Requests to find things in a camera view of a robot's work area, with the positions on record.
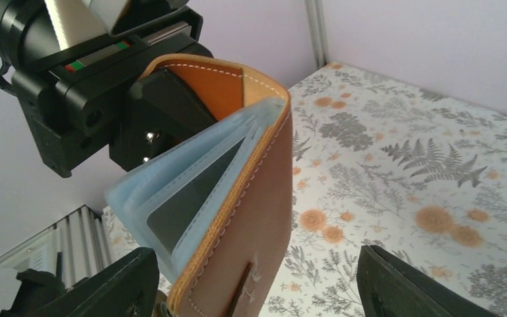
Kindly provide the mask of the floral patterned table mat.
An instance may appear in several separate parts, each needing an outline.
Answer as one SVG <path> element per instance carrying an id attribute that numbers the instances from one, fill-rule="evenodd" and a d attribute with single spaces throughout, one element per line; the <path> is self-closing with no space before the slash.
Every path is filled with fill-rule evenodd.
<path id="1" fill-rule="evenodd" d="M 377 245 L 507 316 L 507 116 L 340 63 L 290 90 L 292 239 L 262 316 L 363 316 Z"/>

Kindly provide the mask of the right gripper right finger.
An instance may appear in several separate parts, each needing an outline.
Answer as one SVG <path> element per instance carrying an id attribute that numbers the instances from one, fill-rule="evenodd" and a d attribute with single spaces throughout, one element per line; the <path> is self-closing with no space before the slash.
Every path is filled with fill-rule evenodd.
<path id="1" fill-rule="evenodd" d="M 356 282 L 365 316 L 495 316 L 377 245 L 360 249 Z"/>

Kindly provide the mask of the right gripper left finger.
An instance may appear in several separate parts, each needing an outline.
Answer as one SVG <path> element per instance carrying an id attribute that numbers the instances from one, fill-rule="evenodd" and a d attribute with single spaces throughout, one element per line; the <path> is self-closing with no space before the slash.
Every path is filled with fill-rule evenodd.
<path id="1" fill-rule="evenodd" d="M 20 289 L 0 316 L 152 316 L 159 270 L 155 252 L 138 247 L 67 289 L 45 271 L 15 275 Z"/>

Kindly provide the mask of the aluminium rail frame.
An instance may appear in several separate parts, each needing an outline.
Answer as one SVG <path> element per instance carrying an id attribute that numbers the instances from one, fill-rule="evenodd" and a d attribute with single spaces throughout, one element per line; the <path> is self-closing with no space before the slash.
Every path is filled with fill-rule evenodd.
<path id="1" fill-rule="evenodd" d="M 46 271 L 72 287 L 115 262 L 102 216 L 83 205 L 0 256 L 0 267 Z"/>

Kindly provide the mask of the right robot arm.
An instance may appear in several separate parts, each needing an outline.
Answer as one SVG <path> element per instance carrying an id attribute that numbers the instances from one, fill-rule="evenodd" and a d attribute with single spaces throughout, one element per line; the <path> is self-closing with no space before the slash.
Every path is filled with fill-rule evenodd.
<path id="1" fill-rule="evenodd" d="M 171 316 L 150 248 L 139 247 L 72 287 L 46 271 L 0 267 L 0 316 Z M 367 316 L 489 316 L 383 248 L 363 246 L 356 282 Z"/>

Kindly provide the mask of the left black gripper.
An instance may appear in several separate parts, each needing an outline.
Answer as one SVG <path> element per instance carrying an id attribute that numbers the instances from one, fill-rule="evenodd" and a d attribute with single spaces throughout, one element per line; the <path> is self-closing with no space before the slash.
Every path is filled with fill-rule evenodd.
<path id="1" fill-rule="evenodd" d="M 17 97 L 43 163 L 62 178 L 103 147 L 125 171 L 215 124 L 157 57 L 209 57 L 187 6 L 129 6 L 104 34 L 60 50 L 45 6 L 0 6 L 0 89 Z"/>

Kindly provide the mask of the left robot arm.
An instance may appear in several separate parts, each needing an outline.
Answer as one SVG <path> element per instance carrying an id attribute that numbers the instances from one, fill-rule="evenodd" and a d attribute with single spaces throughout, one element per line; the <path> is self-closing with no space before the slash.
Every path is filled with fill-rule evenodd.
<path id="1" fill-rule="evenodd" d="M 210 56 L 186 1 L 0 1 L 0 89 L 62 178 L 103 147 L 132 170 L 216 122 L 169 53 Z"/>

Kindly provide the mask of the brown leather card holder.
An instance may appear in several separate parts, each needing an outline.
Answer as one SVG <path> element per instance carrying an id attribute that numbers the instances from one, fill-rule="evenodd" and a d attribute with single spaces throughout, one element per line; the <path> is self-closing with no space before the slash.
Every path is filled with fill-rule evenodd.
<path id="1" fill-rule="evenodd" d="M 171 285 L 161 316 L 258 316 L 288 247 L 292 111 L 288 90 L 240 63 L 189 53 L 152 60 L 215 124 L 121 178 L 106 201 Z"/>

